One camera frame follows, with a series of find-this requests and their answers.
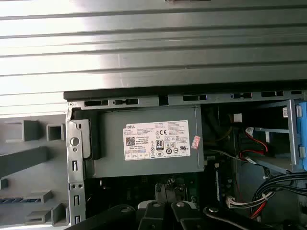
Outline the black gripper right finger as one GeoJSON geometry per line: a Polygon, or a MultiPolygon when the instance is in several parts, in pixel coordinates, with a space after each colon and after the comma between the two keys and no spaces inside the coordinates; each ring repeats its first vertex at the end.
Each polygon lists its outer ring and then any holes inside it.
{"type": "Polygon", "coordinates": [[[198,204],[176,201],[171,209],[182,230],[264,230],[265,225],[219,206],[213,179],[196,182],[198,204]]]}

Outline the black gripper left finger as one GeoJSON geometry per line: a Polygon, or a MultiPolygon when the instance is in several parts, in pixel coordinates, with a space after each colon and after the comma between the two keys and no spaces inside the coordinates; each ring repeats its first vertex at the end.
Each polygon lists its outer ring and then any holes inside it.
{"type": "Polygon", "coordinates": [[[70,230],[165,230],[168,196],[165,184],[156,183],[131,190],[130,198],[109,195],[90,203],[91,216],[70,230]]]}

